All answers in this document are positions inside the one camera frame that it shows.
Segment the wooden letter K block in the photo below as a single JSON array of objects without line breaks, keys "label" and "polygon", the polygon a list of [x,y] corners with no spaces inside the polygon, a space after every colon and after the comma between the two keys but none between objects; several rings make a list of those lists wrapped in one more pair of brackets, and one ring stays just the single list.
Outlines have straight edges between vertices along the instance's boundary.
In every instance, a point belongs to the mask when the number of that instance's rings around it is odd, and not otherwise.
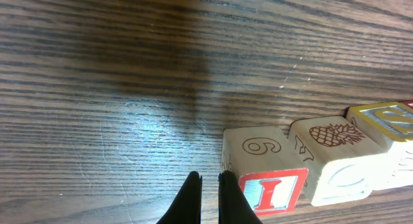
[{"label": "wooden letter K block", "polygon": [[297,120],[288,140],[308,168],[303,191],[315,207],[364,199],[390,172],[387,150],[342,116]]}]

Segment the red letter I block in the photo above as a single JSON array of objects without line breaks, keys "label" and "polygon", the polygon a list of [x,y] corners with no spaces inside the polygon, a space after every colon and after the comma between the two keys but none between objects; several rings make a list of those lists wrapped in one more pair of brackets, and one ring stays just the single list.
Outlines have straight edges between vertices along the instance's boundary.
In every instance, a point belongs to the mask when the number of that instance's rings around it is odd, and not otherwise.
[{"label": "red letter I block", "polygon": [[221,168],[235,174],[257,216],[293,211],[308,176],[308,168],[276,126],[225,129]]}]

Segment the wooden ladybug block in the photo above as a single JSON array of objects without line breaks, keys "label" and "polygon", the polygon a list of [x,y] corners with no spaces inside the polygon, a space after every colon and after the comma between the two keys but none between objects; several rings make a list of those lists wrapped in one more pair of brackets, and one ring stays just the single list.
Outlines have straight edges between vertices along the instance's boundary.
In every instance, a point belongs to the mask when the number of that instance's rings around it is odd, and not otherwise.
[{"label": "wooden ladybug block", "polygon": [[374,190],[411,185],[412,108],[397,101],[360,105],[350,107],[346,118],[387,151]]}]

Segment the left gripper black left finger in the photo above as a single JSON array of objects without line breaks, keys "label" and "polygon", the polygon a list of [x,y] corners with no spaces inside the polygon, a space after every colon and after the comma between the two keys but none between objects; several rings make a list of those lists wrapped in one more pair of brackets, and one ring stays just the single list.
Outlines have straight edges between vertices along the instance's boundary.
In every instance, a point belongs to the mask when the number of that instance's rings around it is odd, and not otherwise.
[{"label": "left gripper black left finger", "polygon": [[157,224],[200,224],[203,178],[192,171]]}]

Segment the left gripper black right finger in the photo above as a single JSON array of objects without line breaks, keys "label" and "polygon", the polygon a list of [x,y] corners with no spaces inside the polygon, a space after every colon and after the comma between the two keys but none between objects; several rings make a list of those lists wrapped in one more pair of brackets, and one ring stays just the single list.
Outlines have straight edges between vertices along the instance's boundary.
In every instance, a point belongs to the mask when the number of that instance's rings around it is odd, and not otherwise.
[{"label": "left gripper black right finger", "polygon": [[219,224],[262,224],[229,170],[219,175]]}]

